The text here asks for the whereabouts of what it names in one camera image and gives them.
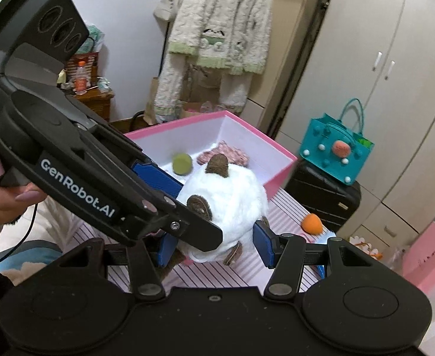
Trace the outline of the white tote bag hanging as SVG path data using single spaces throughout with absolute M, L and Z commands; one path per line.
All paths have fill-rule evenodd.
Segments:
M 160 0 L 153 14 L 162 21 L 171 22 L 177 17 L 182 2 L 183 0 Z

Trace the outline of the teal felt handbag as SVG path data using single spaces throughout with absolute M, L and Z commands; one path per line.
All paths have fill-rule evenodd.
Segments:
M 355 132 L 343 124 L 347 110 L 354 107 L 359 115 L 359 131 Z M 374 143 L 363 135 L 365 125 L 364 108 L 358 98 L 345 104 L 339 118 L 325 113 L 320 118 L 312 118 L 300 146 L 302 159 L 335 178 L 346 186 L 352 185 Z

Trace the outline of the black suitcase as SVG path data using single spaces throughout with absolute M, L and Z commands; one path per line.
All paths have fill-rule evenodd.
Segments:
M 361 203 L 358 182 L 347 186 L 305 160 L 297 162 L 284 189 L 334 233 L 343 227 Z

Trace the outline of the white knitted pajama jacket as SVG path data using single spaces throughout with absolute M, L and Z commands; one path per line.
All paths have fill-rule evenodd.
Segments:
M 273 0 L 183 0 L 169 36 L 171 54 L 231 75 L 262 74 Z

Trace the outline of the beige wooden wardrobe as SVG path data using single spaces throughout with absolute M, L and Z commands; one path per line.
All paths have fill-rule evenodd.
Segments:
M 258 127 L 297 152 L 313 118 L 363 121 L 374 149 L 340 233 L 379 250 L 412 243 L 435 218 L 435 0 L 285 1 L 272 23 L 280 67 L 253 93 Z

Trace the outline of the orange plush ball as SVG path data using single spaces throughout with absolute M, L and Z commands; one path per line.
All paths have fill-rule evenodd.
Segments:
M 314 236 L 320 235 L 324 230 L 323 223 L 316 214 L 307 214 L 300 226 L 307 234 Z

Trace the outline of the pink paper bag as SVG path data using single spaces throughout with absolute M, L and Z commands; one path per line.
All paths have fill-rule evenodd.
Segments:
M 403 256 L 402 274 L 424 293 L 435 287 L 435 222 L 428 226 Z

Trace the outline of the pink floral scrunchie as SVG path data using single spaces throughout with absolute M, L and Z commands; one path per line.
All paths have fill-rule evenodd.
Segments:
M 227 160 L 231 164 L 236 164 L 238 166 L 247 167 L 249 163 L 249 156 L 244 153 L 241 149 L 229 146 L 225 141 L 220 141 L 217 146 L 211 150 L 202 152 L 197 157 L 197 163 L 199 165 L 204 165 L 209 162 L 209 160 L 218 154 L 226 156 Z

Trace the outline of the pink cardboard box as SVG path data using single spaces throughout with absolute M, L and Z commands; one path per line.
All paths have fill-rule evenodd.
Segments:
M 172 159 L 186 153 L 193 159 L 193 168 L 200 165 L 197 157 L 215 148 L 219 142 L 241 150 L 248 157 L 247 168 L 254 172 L 266 195 L 273 198 L 291 173 L 296 156 L 246 123 L 227 112 L 210 112 L 169 123 L 129 132 L 127 137 L 137 144 L 160 169 L 184 184 L 186 176 L 172 170 Z

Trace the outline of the orange drink bottle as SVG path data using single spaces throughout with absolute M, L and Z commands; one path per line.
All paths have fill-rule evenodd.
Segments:
M 74 79 L 74 92 L 77 95 L 84 95 L 87 92 L 88 74 L 85 68 L 85 61 L 78 63 L 76 76 Z

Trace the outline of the white brown plush toy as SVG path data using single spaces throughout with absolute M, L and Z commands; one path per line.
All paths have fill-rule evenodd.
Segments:
M 252 249 L 255 222 L 265 220 L 268 214 L 266 190 L 254 172 L 229 163 L 222 154 L 213 156 L 187 180 L 177 200 L 223 233 L 221 245 L 210 252 L 202 252 L 182 240 L 178 243 L 177 250 L 195 263 L 235 263 Z

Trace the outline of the green plush ball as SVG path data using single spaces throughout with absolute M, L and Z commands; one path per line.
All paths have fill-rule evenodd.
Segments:
M 193 171 L 193 159 L 188 153 L 177 153 L 172 158 L 172 170 L 180 176 L 189 175 Z

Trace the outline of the wooden side cabinet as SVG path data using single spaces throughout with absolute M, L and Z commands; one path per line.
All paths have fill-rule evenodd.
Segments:
M 72 90 L 65 91 L 65 95 L 72 101 L 75 107 L 86 113 L 94 112 L 105 121 L 110 120 L 111 101 L 115 97 L 113 90 L 101 92 L 98 88 L 89 89 L 86 94 L 76 95 Z

